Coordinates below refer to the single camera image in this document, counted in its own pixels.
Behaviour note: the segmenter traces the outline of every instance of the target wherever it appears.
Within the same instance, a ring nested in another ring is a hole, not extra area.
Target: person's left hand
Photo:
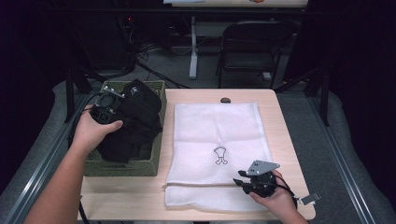
[[[72,143],[72,147],[82,148],[86,155],[96,148],[108,133],[113,133],[122,126],[121,120],[110,124],[99,124],[92,118],[91,108],[92,105],[87,105],[82,112]]]

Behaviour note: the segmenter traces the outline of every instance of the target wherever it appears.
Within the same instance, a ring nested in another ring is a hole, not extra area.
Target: hand
[[[96,148],[108,133],[115,132],[122,126],[121,120],[110,124],[99,124],[91,117],[91,108],[92,105],[87,105],[82,112],[71,146],[84,150],[86,155]]]
[[[282,174],[277,170],[273,170],[272,172],[274,175],[282,177]],[[279,178],[276,178],[276,183],[286,187],[285,183]],[[276,188],[276,192],[268,198],[263,198],[254,192],[250,192],[249,196],[256,203],[267,207],[283,223],[307,223],[304,217],[297,211],[293,199],[285,189]]]

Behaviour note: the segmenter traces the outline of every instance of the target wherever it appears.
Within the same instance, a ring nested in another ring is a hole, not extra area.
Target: desk
[[[92,220],[269,220],[269,212],[207,213],[195,209],[171,210],[164,205],[164,189],[172,156],[174,106],[179,103],[219,103],[228,97],[232,103],[257,102],[268,146],[279,172],[298,196],[308,195],[300,164],[283,119],[276,95],[271,90],[166,90],[167,106],[163,124],[159,172],[153,177],[86,177],[81,201]],[[315,217],[313,205],[299,205],[307,219]]]
[[[264,0],[261,3],[249,0],[206,0],[203,3],[174,3],[172,7],[283,7],[283,8],[305,8],[308,0]],[[196,49],[196,21],[191,18],[191,63],[190,79],[197,78],[198,54]]]

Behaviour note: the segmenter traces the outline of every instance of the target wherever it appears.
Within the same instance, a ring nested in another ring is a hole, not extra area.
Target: person's right hand
[[[277,170],[272,172],[274,175],[282,177],[282,174]],[[279,178],[276,178],[276,183],[286,187],[285,183]],[[249,196],[256,203],[267,207],[283,223],[307,223],[305,218],[297,211],[293,199],[285,189],[276,188],[276,192],[268,198],[263,198],[254,192],[250,192]]]

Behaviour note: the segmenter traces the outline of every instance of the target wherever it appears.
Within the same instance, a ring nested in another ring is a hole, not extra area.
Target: chair leg
[[[219,76],[218,88],[221,89],[221,68],[219,70],[218,76]]]
[[[274,83],[275,83],[275,78],[276,78],[276,72],[277,72],[277,68],[279,67],[279,62],[280,62],[280,57],[282,56],[282,50],[280,50],[277,54],[276,54],[276,66],[274,68],[273,71],[273,75],[271,77],[271,83],[270,83],[270,89],[272,90],[274,88]]]
[[[218,67],[216,69],[216,76],[219,77],[218,88],[221,89],[221,73],[222,73],[222,54],[219,56]]]

